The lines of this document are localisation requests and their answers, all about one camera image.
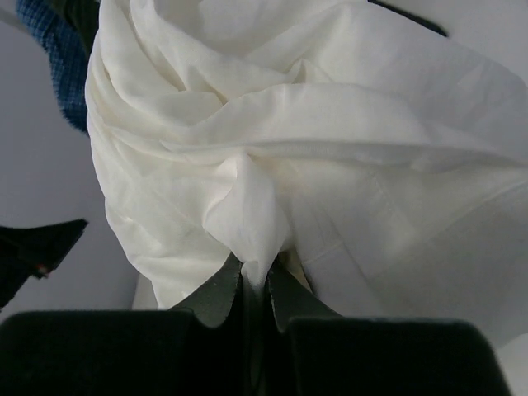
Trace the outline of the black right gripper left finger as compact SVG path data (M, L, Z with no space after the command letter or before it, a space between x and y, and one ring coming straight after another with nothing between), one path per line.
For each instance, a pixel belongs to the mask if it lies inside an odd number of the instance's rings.
M243 279L230 257L167 310L19 313L1 326L4 395L240 395Z

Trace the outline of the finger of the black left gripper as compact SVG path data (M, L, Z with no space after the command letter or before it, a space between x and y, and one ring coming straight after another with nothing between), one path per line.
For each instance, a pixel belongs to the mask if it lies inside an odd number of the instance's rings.
M1 307L30 279L55 271L82 237L88 222L75 219L35 228L1 227Z

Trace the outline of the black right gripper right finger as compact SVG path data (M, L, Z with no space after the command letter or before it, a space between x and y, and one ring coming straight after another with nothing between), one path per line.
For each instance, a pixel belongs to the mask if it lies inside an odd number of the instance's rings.
M270 395L508 395L493 349L451 320L345 318L280 263L266 278Z

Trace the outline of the white shirt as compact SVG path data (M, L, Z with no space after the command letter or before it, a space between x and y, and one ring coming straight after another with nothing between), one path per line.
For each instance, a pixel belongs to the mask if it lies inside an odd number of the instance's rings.
M346 316L527 332L527 88L365 1L104 1L86 82L106 216L162 309L229 255Z

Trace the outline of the blue checkered shirt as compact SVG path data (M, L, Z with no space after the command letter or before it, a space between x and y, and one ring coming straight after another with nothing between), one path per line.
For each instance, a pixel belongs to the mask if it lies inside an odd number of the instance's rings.
M43 1L16 2L16 15L47 54L54 96L62 117L87 133L87 57L74 29Z

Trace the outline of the dark striped shirt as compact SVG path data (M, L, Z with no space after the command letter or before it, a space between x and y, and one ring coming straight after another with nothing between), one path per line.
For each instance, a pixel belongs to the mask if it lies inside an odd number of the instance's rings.
M433 21L427 20L426 18L423 18L421 16L415 15L411 12L405 11L402 8L390 5L383 1L377 1L377 0L368 0L369 3L375 4L379 7L382 7L386 10L389 10L395 14L398 14L402 17L407 18L410 21L413 21L414 23L417 23L420 26L423 26L424 28L428 29L429 31L433 31L437 33L438 35L441 35L443 37L448 37L449 33L440 25L436 24Z

